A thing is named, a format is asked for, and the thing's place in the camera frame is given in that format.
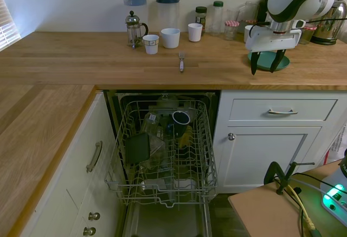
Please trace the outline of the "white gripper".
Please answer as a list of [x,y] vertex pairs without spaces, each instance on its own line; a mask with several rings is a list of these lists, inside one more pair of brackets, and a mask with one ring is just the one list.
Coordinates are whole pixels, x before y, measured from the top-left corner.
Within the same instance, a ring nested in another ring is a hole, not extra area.
[[271,64],[270,72],[273,73],[285,55],[285,49],[295,48],[300,40],[301,30],[293,29],[283,34],[276,34],[267,27],[254,27],[246,41],[246,49],[251,54],[251,72],[255,75],[260,52],[277,50]]

